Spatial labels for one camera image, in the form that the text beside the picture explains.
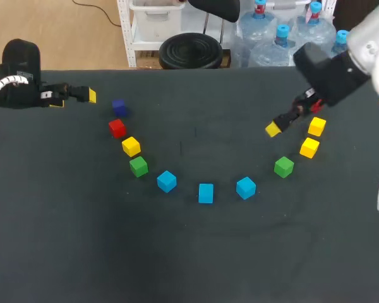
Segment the red cube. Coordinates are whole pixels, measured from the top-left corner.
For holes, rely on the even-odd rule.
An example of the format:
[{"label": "red cube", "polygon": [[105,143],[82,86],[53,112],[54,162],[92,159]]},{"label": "red cube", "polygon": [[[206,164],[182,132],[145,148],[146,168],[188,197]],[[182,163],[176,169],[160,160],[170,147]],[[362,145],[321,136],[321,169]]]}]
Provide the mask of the red cube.
[{"label": "red cube", "polygon": [[120,119],[116,119],[108,123],[109,130],[114,138],[120,138],[126,135],[126,127]]}]

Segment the green cube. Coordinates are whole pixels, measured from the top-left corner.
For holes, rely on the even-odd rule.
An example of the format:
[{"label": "green cube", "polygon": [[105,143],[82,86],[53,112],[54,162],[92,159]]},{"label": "green cube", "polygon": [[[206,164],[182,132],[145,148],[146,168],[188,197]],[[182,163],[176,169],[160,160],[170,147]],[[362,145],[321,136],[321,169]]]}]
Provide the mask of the green cube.
[{"label": "green cube", "polygon": [[275,163],[274,172],[281,176],[282,178],[286,178],[293,171],[294,163],[290,161],[287,157],[282,157]]},{"label": "green cube", "polygon": [[130,160],[129,164],[131,165],[131,170],[136,178],[139,178],[149,172],[147,163],[142,157],[137,157],[133,160]]}]

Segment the plastic water bottle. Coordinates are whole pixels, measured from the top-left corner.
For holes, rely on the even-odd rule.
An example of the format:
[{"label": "plastic water bottle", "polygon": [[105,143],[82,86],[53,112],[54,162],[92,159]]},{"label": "plastic water bottle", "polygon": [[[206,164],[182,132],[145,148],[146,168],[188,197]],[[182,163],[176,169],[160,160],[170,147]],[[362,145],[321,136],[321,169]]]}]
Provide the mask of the plastic water bottle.
[{"label": "plastic water bottle", "polygon": [[296,46],[288,35],[289,26],[278,25],[274,41],[266,41],[251,51],[250,66],[288,66],[291,50]]},{"label": "plastic water bottle", "polygon": [[339,30],[337,36],[335,37],[335,43],[330,50],[330,57],[333,58],[336,55],[345,52],[348,48],[347,46],[347,36],[349,32],[347,30]]},{"label": "plastic water bottle", "polygon": [[247,12],[236,25],[232,46],[232,66],[246,68],[250,52],[266,38],[274,16],[265,12],[267,0],[255,0],[255,10]]},{"label": "plastic water bottle", "polygon": [[335,40],[335,27],[331,22],[320,18],[322,4],[319,2],[310,3],[311,17],[306,22],[306,17],[299,16],[296,21],[296,39],[298,46],[303,46],[307,42],[313,42],[322,49],[328,49]]}]

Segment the blue cube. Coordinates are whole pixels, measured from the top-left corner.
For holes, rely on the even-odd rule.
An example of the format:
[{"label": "blue cube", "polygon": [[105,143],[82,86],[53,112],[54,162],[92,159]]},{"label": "blue cube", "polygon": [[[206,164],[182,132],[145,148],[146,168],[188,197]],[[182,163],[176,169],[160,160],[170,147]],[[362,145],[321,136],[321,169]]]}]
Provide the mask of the blue cube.
[{"label": "blue cube", "polygon": [[249,177],[241,179],[236,186],[236,192],[244,200],[250,198],[251,196],[254,196],[256,190],[257,185],[255,185],[255,183]]},{"label": "blue cube", "polygon": [[128,116],[128,108],[125,106],[124,100],[112,101],[112,108],[114,109],[115,115],[117,117]]},{"label": "blue cube", "polygon": [[200,184],[198,202],[201,204],[212,204],[214,202],[214,185]]},{"label": "blue cube", "polygon": [[163,192],[169,193],[171,189],[177,186],[177,178],[167,170],[158,176],[157,185]]}]

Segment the wooden floor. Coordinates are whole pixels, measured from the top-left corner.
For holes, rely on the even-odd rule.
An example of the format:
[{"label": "wooden floor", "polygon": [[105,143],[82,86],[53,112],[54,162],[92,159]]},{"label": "wooden floor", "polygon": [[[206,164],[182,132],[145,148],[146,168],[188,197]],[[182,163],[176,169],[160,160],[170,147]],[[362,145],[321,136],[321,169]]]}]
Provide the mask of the wooden floor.
[{"label": "wooden floor", "polygon": [[[120,24],[116,0],[75,0]],[[37,44],[42,69],[127,69],[120,27],[72,0],[0,0],[0,62],[14,38]]]}]

